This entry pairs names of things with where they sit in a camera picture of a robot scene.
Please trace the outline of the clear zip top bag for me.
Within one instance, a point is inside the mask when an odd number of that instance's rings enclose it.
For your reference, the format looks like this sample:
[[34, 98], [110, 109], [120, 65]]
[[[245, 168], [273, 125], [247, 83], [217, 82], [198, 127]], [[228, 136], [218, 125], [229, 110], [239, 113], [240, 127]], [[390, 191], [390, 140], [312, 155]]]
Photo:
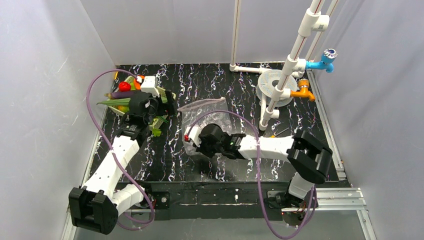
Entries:
[[180, 124], [181, 138], [184, 138], [184, 135], [187, 134], [192, 123], [198, 119], [199, 116], [216, 110], [219, 110], [220, 112], [214, 112], [203, 117], [194, 125], [194, 128], [190, 133], [199, 133], [200, 128], [203, 128], [208, 124], [217, 124], [224, 132], [232, 134], [234, 132], [234, 127], [232, 120], [230, 119], [230, 115], [226, 112], [221, 112], [222, 110], [228, 110], [226, 98], [206, 98], [194, 101], [178, 109], [182, 117]]

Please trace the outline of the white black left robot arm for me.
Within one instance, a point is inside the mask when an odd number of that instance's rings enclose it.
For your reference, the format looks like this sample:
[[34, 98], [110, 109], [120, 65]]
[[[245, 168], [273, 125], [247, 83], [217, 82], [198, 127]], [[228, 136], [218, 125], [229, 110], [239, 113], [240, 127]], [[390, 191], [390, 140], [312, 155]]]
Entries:
[[162, 96], [139, 91], [129, 99], [129, 111], [119, 124], [117, 135], [109, 142], [109, 152], [95, 173], [80, 187], [74, 187], [68, 196], [73, 226], [108, 235], [115, 228], [118, 218], [136, 204], [146, 202], [150, 210], [154, 206], [147, 185], [134, 179], [123, 189], [116, 190], [125, 168], [137, 154], [140, 146], [151, 135], [150, 125], [155, 118], [174, 115], [177, 97], [171, 90]]

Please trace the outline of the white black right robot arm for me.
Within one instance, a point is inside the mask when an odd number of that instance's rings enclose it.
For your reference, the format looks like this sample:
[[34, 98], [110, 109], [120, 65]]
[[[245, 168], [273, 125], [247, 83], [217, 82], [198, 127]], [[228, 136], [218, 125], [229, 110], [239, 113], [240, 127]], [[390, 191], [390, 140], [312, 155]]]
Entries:
[[244, 133], [228, 134], [211, 123], [197, 126], [184, 136], [194, 150], [209, 158], [221, 154], [228, 159], [265, 158], [289, 162], [296, 173], [285, 193], [266, 199], [276, 208], [298, 207], [315, 185], [327, 181], [333, 151], [307, 131], [293, 136], [256, 138]]

